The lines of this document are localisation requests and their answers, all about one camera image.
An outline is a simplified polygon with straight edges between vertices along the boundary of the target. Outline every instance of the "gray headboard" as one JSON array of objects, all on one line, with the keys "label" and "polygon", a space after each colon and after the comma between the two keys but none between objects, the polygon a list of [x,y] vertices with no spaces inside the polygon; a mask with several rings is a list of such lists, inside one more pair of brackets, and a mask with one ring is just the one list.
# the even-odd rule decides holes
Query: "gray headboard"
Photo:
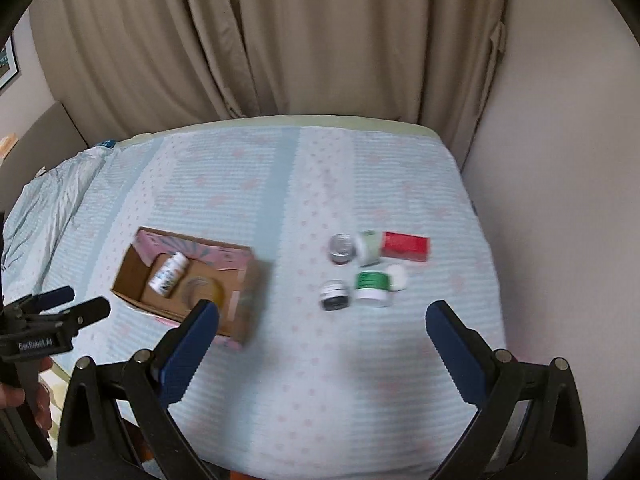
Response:
[{"label": "gray headboard", "polygon": [[50,170],[63,160],[87,149],[66,110],[55,102],[33,124],[0,166],[0,211],[5,217],[22,188],[43,166]]}]

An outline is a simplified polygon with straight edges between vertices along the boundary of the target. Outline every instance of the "wall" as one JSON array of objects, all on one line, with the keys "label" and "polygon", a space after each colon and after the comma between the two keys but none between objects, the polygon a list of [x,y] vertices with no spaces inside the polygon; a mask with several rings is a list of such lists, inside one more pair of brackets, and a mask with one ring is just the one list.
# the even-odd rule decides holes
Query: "wall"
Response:
[{"label": "wall", "polygon": [[640,423],[640,46],[610,0],[509,0],[506,19],[464,179],[508,344],[569,359],[599,479]]},{"label": "wall", "polygon": [[0,91],[0,137],[22,136],[54,103],[33,44],[28,10],[14,29],[14,53],[20,73]]}]

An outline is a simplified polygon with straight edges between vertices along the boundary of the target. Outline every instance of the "rumpled sheet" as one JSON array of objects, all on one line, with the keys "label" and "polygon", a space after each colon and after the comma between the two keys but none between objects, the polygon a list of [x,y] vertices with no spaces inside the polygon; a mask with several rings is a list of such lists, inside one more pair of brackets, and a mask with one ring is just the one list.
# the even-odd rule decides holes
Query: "rumpled sheet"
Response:
[{"label": "rumpled sheet", "polygon": [[[170,409],[196,452],[269,479],[434,470],[474,409],[426,335],[426,307],[447,300],[504,346],[491,253],[439,140],[203,124],[101,150],[34,181],[7,222],[12,298],[69,284],[76,301],[111,301],[111,316],[56,358],[65,370],[84,354],[126,360],[167,330],[109,292],[139,226],[252,246],[266,271],[255,339],[241,352],[212,346]],[[388,308],[322,311],[322,283],[353,283],[359,271],[329,261],[329,237],[365,229],[430,237],[430,259],[407,263],[408,288]]]}]

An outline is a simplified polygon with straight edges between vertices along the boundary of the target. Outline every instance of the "curtain fold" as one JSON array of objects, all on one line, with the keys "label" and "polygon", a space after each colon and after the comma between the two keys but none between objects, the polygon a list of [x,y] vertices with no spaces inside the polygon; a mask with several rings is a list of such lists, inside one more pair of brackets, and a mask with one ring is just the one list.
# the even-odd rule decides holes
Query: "curtain fold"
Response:
[{"label": "curtain fold", "polygon": [[433,128],[462,164],[504,42],[504,3],[35,0],[31,22],[52,94],[90,140],[242,116],[360,115]]}]

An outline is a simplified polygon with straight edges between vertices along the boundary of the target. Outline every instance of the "silver bolt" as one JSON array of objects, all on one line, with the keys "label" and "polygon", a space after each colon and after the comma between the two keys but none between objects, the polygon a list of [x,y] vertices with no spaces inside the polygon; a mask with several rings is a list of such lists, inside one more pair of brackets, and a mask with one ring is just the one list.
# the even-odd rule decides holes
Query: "silver bolt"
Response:
[{"label": "silver bolt", "polygon": [[79,368],[80,370],[84,370],[90,364],[91,364],[91,359],[87,356],[81,357],[78,359],[78,361],[76,361],[76,367]]},{"label": "silver bolt", "polygon": [[511,361],[511,357],[511,352],[505,350],[504,348],[500,348],[499,350],[495,351],[495,358],[498,359],[498,361],[500,361],[501,363],[508,363],[509,361]]},{"label": "silver bolt", "polygon": [[151,350],[142,349],[133,354],[133,360],[137,363],[145,363],[151,357]]},{"label": "silver bolt", "polygon": [[554,364],[559,370],[567,370],[567,368],[569,367],[569,363],[566,361],[566,359],[562,359],[561,357],[555,359]]}]

